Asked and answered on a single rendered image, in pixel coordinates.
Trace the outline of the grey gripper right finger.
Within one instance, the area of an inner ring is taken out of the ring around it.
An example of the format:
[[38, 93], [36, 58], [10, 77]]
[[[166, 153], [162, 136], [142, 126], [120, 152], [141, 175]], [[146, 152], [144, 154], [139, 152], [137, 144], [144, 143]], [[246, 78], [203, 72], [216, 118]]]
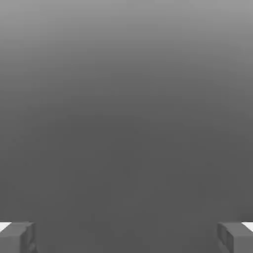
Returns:
[[253, 253], [253, 222], [219, 222], [216, 234], [221, 253]]

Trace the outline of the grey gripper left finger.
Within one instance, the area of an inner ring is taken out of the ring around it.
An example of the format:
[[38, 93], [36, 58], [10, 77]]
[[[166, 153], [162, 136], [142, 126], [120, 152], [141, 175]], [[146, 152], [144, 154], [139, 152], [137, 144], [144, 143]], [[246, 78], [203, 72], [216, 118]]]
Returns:
[[37, 253], [34, 222], [0, 222], [0, 253]]

